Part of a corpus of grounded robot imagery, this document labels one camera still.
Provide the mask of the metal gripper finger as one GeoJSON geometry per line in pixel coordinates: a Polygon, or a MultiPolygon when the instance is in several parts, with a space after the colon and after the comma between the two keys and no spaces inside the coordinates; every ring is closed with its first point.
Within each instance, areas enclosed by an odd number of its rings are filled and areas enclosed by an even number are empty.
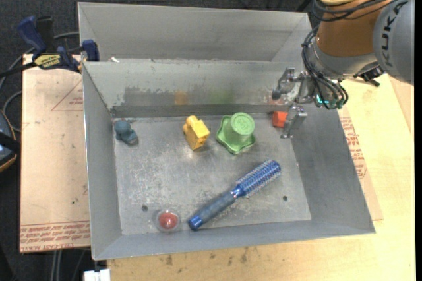
{"type": "Polygon", "coordinates": [[[279,78],[276,87],[272,90],[273,100],[293,100],[293,90],[295,89],[295,69],[288,67],[279,78]]]}
{"type": "Polygon", "coordinates": [[[282,139],[291,138],[293,136],[293,131],[300,128],[306,118],[307,112],[304,110],[304,107],[293,104],[287,112],[287,117],[280,137],[282,139]]]}

